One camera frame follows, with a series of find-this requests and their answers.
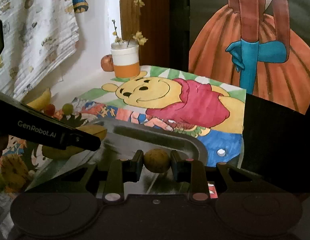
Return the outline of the red cherry tomato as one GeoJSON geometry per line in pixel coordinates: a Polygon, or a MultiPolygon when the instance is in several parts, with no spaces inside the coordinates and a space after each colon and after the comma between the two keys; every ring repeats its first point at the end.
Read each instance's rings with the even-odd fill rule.
{"type": "Polygon", "coordinates": [[[48,104],[44,107],[43,113],[47,116],[53,116],[55,114],[55,105],[53,104],[48,104]]]}

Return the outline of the red apple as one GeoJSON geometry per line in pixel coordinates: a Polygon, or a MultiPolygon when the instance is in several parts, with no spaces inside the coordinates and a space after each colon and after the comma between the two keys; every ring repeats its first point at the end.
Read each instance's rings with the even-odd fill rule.
{"type": "Polygon", "coordinates": [[[105,72],[113,72],[114,71],[114,64],[113,64],[113,58],[112,55],[105,55],[102,59],[101,59],[101,68],[103,69],[103,71],[105,72]]]}

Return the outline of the yellow banana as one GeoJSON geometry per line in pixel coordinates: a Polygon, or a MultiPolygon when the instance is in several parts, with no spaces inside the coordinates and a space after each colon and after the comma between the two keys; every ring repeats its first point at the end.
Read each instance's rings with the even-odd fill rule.
{"type": "Polygon", "coordinates": [[[101,125],[85,125],[77,127],[69,137],[63,149],[42,146],[42,155],[53,160],[69,159],[85,150],[97,151],[107,135],[107,128],[101,125]]]}
{"type": "Polygon", "coordinates": [[[41,96],[29,103],[22,103],[25,106],[28,106],[36,111],[42,111],[47,105],[51,102],[51,90],[47,88],[41,96]]]}

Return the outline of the small brown round fruit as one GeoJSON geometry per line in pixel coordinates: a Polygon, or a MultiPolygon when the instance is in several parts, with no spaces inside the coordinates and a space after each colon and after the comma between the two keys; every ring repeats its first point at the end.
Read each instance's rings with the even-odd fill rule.
{"type": "Polygon", "coordinates": [[[161,149],[154,148],[144,154],[144,165],[153,173],[164,173],[170,168],[170,157],[161,149]]]}

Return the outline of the anime characters drawing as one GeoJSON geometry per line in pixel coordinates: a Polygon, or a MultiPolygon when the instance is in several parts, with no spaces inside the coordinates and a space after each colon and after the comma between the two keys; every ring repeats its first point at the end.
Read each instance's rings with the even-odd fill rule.
{"type": "MultiPolygon", "coordinates": [[[[58,121],[72,126],[80,127],[88,125],[99,118],[113,118],[115,119],[117,114],[127,114],[127,110],[119,109],[113,106],[107,106],[102,103],[89,102],[85,100],[75,99],[73,101],[75,111],[71,115],[64,115],[62,110],[55,112],[54,118],[58,121]]],[[[29,142],[12,135],[7,137],[7,147],[2,150],[0,158],[0,167],[2,164],[2,158],[5,155],[17,154],[24,161],[29,171],[29,182],[23,186],[19,191],[15,191],[5,185],[5,189],[0,193],[19,193],[26,188],[30,188],[29,185],[33,182],[36,172],[42,167],[42,165],[49,159],[42,155],[42,145],[29,142]]]]}

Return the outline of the white printed cartoon cloth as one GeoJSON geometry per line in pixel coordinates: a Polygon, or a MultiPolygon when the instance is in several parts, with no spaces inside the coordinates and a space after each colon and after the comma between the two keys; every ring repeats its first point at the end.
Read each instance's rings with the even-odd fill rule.
{"type": "Polygon", "coordinates": [[[0,92],[20,101],[76,51],[72,0],[0,0],[0,92]]]}

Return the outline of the woman orange dress painting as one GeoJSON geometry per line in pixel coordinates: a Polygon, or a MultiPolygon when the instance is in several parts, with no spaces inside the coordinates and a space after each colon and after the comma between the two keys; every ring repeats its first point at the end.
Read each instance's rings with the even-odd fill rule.
{"type": "Polygon", "coordinates": [[[228,0],[196,37],[189,72],[305,114],[310,47],[290,27],[288,0],[228,0]]]}

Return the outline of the grey metal tray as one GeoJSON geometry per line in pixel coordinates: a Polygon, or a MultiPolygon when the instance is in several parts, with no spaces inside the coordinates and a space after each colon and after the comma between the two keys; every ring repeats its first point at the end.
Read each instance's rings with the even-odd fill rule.
{"type": "MultiPolygon", "coordinates": [[[[133,124],[113,118],[99,118],[94,124],[107,128],[106,138],[98,151],[83,151],[68,160],[47,160],[36,172],[30,188],[62,175],[87,162],[95,162],[99,169],[106,170],[116,159],[132,159],[137,150],[147,152],[154,148],[170,153],[176,150],[182,159],[206,163],[208,152],[197,139],[159,128],[133,124]]],[[[172,171],[156,174],[143,168],[137,183],[126,182],[125,194],[178,194],[185,193],[189,185],[175,181],[172,171]]]]}

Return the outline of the brown wooden door frame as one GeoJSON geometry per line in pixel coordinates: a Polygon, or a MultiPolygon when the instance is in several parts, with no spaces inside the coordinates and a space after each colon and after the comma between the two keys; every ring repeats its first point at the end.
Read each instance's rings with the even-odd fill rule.
{"type": "Polygon", "coordinates": [[[124,40],[140,31],[147,42],[140,46],[141,65],[169,66],[169,0],[120,0],[124,40]]]}

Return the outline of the white orange jar vase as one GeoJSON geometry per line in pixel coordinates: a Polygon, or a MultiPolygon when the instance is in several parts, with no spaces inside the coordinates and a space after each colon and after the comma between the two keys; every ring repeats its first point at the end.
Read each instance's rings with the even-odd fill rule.
{"type": "Polygon", "coordinates": [[[125,79],[139,75],[139,45],[136,42],[112,43],[111,55],[116,77],[125,79]]]}

